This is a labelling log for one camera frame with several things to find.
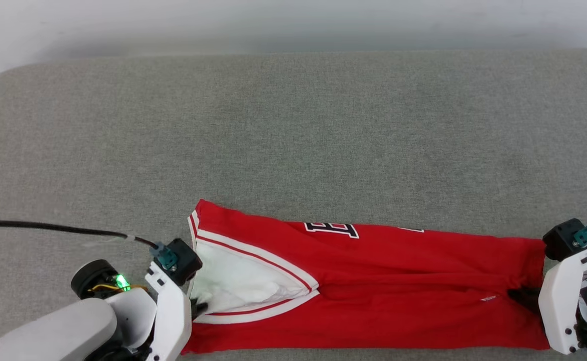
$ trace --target black cable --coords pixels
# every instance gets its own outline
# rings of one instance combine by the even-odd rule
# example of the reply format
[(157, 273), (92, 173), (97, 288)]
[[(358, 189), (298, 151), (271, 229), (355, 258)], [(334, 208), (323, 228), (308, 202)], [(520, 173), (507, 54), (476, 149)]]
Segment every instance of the black cable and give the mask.
[[(40, 222), (24, 222), (21, 220), (0, 220), (0, 228), (32, 228), (32, 229), (48, 229), (50, 231), (79, 233), (80, 235), (94, 235), (94, 236), (114, 236), (120, 238), (128, 238), (128, 235), (120, 232), (101, 231), (99, 229), (78, 228), (69, 226), (58, 226), (57, 224), (40, 223)], [(144, 238), (135, 237), (135, 240), (149, 245), (152, 248), (158, 248), (158, 245)]]

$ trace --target jersey lettering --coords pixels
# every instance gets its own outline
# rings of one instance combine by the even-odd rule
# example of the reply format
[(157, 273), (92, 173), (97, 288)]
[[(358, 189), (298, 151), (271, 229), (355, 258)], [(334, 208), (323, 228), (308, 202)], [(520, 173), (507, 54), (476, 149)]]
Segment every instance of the jersey lettering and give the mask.
[(358, 238), (358, 232), (351, 224), (343, 223), (305, 223), (305, 228), (309, 232), (332, 232), (349, 235), (349, 238)]

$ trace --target white trim stripe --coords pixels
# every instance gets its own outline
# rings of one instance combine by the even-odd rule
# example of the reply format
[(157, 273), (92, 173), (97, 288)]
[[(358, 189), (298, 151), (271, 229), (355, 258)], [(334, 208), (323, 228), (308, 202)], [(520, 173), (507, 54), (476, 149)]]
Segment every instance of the white trim stripe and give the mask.
[(195, 228), (200, 228), (200, 217), (198, 217), (198, 211), (194, 210), (191, 215), (193, 216), (193, 222), (195, 222)]
[(206, 324), (234, 324), (264, 320), (265, 318), (271, 318), (287, 311), (291, 311), (319, 294), (318, 290), (314, 290), (308, 295), (294, 298), (280, 306), (271, 307), (255, 313), (246, 313), (244, 315), (201, 315), (200, 317), (195, 318), (194, 322)]
[(402, 227), (397, 227), (399, 229), (404, 229), (406, 231), (413, 231), (413, 232), (418, 232), (418, 233), (425, 233), (424, 229), (413, 229), (413, 228), (402, 228)]
[[(193, 220), (195, 221), (195, 219), (197, 219), (198, 217), (198, 213), (196, 211), (193, 211), (193, 213), (191, 213), (187, 221), (189, 223), (189, 231), (191, 233), (191, 245), (193, 245), (193, 251), (196, 251), (198, 246), (198, 240), (197, 238), (195, 238), (195, 230), (193, 229), (193, 224), (191, 224), (191, 217), (193, 217)], [(195, 277), (193, 277), (193, 279), (191, 279), (191, 281), (189, 282), (189, 288), (187, 288), (186, 291), (186, 296), (189, 298), (191, 298), (191, 290), (193, 290), (193, 285), (195, 285)]]

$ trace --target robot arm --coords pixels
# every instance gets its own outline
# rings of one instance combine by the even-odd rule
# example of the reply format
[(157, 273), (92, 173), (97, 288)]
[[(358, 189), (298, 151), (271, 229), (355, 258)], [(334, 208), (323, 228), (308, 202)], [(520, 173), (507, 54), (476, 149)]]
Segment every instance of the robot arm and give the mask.
[(543, 240), (546, 256), (560, 263), (545, 275), (539, 310), (550, 347), (570, 354), (587, 347), (587, 226), (571, 219)]
[(80, 301), (2, 336), (0, 361), (175, 360), (191, 336), (192, 311), (203, 311), (180, 286), (202, 263), (179, 238), (159, 249), (145, 277), (157, 301), (107, 261), (92, 261), (71, 281)]

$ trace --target red stripe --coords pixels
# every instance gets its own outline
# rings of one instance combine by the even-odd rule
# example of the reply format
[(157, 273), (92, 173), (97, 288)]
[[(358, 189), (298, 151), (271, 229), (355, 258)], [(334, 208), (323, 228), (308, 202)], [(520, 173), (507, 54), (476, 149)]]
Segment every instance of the red stripe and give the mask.
[(289, 301), (292, 301), (293, 299), (284, 299), (280, 302), (276, 302), (275, 304), (271, 304), (270, 306), (265, 306), (265, 307), (261, 307), (261, 308), (257, 308), (255, 310), (250, 310), (250, 311), (237, 311), (237, 312), (214, 312), (214, 313), (209, 313), (208, 315), (210, 316), (234, 316), (234, 315), (246, 315), (248, 313), (256, 313), (259, 311), (264, 311), (264, 310), (268, 310), (269, 308), (273, 308), (276, 306), (280, 306), (281, 304), (287, 303)]
[(195, 235), (197, 237), (198, 236), (198, 229), (195, 228), (195, 220), (193, 220), (193, 214), (191, 214), (189, 216), (189, 219), (191, 220), (191, 228), (193, 228), (193, 235)]
[(262, 260), (262, 261), (265, 261), (266, 263), (269, 263), (270, 265), (276, 266), (279, 269), (283, 270), (284, 272), (287, 272), (290, 275), (292, 275), (293, 277), (295, 277), (298, 281), (300, 281), (303, 285), (305, 285), (305, 287), (307, 287), (307, 290), (309, 290), (309, 292), (312, 291), (312, 288), (307, 284), (307, 282), (303, 281), (302, 278), (296, 276), (293, 272), (291, 272), (290, 270), (285, 269), (284, 267), (280, 266), (277, 263), (273, 263), (273, 262), (271, 262), (270, 260), (268, 260), (266, 258), (262, 258), (262, 257), (258, 256), (257, 254), (253, 254), (251, 252), (243, 251), (241, 249), (237, 249), (236, 247), (231, 247), (230, 245), (224, 244), (222, 242), (218, 242), (218, 241), (214, 241), (214, 240), (209, 240), (209, 238), (204, 238), (202, 236), (198, 236), (198, 238), (200, 238), (200, 240), (203, 240), (203, 241), (206, 241), (206, 242), (211, 242), (212, 244), (216, 244), (216, 245), (221, 245), (223, 247), (227, 247), (228, 249), (232, 249), (232, 250), (234, 250), (236, 252), (247, 254), (248, 256), (255, 257), (255, 258), (259, 259), (259, 260)]

